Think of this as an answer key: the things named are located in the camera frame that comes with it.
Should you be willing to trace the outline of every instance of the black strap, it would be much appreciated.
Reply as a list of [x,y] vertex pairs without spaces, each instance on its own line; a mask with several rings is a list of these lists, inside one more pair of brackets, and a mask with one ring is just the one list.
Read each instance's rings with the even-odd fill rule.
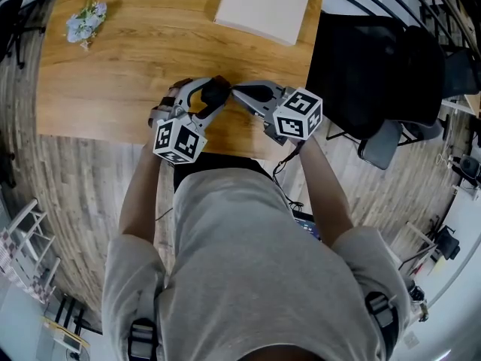
[[391,358],[394,346],[398,342],[399,317],[398,310],[392,306],[385,294],[371,292],[365,299],[366,308],[374,316],[386,348],[386,360]]
[[134,321],[128,339],[129,361],[157,361],[157,326],[147,318]]

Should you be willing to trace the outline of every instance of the white box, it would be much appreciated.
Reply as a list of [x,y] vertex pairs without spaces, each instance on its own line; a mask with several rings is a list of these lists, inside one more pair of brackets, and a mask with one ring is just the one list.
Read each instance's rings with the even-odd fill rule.
[[214,22],[284,45],[294,45],[308,1],[222,0]]
[[322,122],[322,99],[297,88],[272,115],[278,135],[306,141]]
[[204,149],[207,139],[178,119],[157,122],[156,142],[153,153],[179,165],[195,162]]

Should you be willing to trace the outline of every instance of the person's right arm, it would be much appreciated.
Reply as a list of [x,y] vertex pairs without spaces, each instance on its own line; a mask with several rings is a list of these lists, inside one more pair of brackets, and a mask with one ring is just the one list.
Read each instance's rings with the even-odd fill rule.
[[331,247],[336,239],[352,228],[346,194],[314,137],[302,146],[299,156],[314,221],[322,242]]

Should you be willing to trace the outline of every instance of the shirt sleeve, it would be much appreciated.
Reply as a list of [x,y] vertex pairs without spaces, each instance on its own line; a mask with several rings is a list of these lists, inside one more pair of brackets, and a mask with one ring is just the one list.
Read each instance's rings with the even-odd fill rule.
[[102,331],[116,359],[128,360],[127,338],[131,324],[140,318],[136,313],[141,294],[155,285],[154,295],[158,296],[164,276],[165,268],[151,243],[133,235],[121,235],[109,243],[102,296]]
[[381,234],[372,227],[355,227],[342,234],[332,250],[349,266],[364,296],[377,291],[393,299],[398,309],[399,340],[409,324],[410,297]]

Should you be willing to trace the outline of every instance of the wooden floor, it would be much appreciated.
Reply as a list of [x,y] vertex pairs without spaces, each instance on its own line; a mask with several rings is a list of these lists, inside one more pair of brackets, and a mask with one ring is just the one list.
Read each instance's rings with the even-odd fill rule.
[[[45,0],[31,24],[45,24],[53,3]],[[119,210],[141,146],[36,134],[35,85],[41,43],[38,33],[23,36],[23,70],[15,66],[14,57],[0,64],[0,131],[17,155],[14,171],[18,186],[14,190],[4,187],[5,199],[11,214],[31,198],[38,199],[48,213],[44,229],[57,236],[54,249],[62,258],[57,285],[84,301],[99,317],[107,244],[116,234]],[[457,155],[467,149],[466,125],[465,115],[455,116],[450,144]],[[450,186],[459,178],[445,164],[436,164],[439,153],[445,151],[445,158],[449,154],[442,141],[401,147],[390,168],[380,171],[357,157],[351,141],[338,138],[326,142],[328,128],[326,120],[316,137],[346,191],[356,223],[378,227],[387,242],[395,241],[399,249],[413,241],[402,229],[408,220],[426,229],[435,214],[444,215],[452,200]],[[269,172],[275,166],[275,162],[263,164]],[[171,207],[173,196],[172,170],[162,166],[158,215]],[[289,163],[282,182],[286,192],[306,203],[309,211],[298,160]],[[172,213],[157,227],[156,247],[170,268],[174,261]]]

